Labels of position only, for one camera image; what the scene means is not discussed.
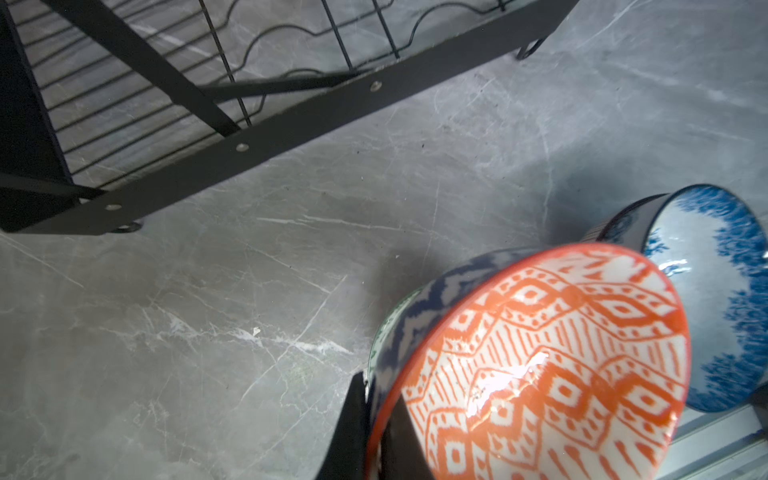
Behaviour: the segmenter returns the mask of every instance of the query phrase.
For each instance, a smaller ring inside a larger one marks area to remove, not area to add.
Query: black metal rack
[[[527,57],[577,0],[222,1],[0,5],[0,228],[135,231],[350,121]]]

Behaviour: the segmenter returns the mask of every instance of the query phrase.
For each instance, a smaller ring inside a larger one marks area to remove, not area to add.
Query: orange patterned bowl
[[[650,479],[688,389],[681,305],[632,250],[548,250],[451,310],[387,402],[402,394],[438,480]]]

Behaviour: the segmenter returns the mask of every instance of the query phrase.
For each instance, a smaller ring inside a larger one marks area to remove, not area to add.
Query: blue and white bowl
[[[692,345],[687,404],[720,412],[746,399],[768,366],[766,236],[746,204],[692,185],[633,204],[596,240],[642,252],[680,294]]]
[[[496,273],[542,250],[545,250],[545,247],[486,253],[457,266],[424,286],[382,342],[376,364],[370,373],[369,425],[376,421],[395,380],[408,360],[446,313]]]

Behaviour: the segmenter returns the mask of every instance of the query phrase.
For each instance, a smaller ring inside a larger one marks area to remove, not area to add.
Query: bowl exterior
[[[766,236],[747,206],[712,185],[675,193],[644,253],[670,277],[690,319],[689,406],[740,404],[768,366]]]
[[[613,243],[643,253],[651,225],[673,195],[665,194],[623,211],[609,222],[597,238],[598,242]]]
[[[379,326],[379,329],[376,330],[376,335],[373,337],[373,345],[371,346],[371,353],[368,355],[368,380],[370,380],[373,376],[373,369],[376,366],[376,361],[379,358],[379,352],[381,351],[382,345],[384,344],[384,339],[386,338],[387,333],[389,333],[395,323],[397,323],[397,319],[400,318],[400,315],[402,315],[406,308],[408,308],[408,305],[411,304],[413,299],[419,295],[423,289],[424,287],[420,286],[416,290],[413,290],[411,293],[403,297],[402,300],[400,300],[395,306],[395,308],[389,312],[381,326]]]
[[[625,216],[627,216],[632,210],[636,210],[641,205],[647,204],[651,200],[656,200],[658,197],[663,197],[664,195],[667,195],[667,194],[651,195],[650,197],[645,197],[642,200],[638,200],[632,204],[627,205],[623,209],[619,210],[617,214],[611,215],[605,221],[599,223],[595,227],[592,227],[581,238],[581,242],[585,243],[585,242],[603,241],[603,237],[607,233],[608,229],[610,229],[616,222],[620,221],[621,219],[624,219]]]
[[[541,253],[468,296],[402,384],[437,480],[654,477],[684,409],[685,313],[625,248]]]
[[[386,334],[371,375],[369,424],[373,425],[392,386],[422,340],[445,314],[475,288],[513,263],[541,248],[486,253],[457,266],[424,286]]]

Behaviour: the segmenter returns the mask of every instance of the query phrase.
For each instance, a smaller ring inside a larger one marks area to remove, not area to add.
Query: gray marble surface
[[[0,478],[312,478],[379,322],[452,264],[577,240],[696,182],[765,221],[767,18],[760,0],[582,0],[528,60],[138,233],[0,234]]]

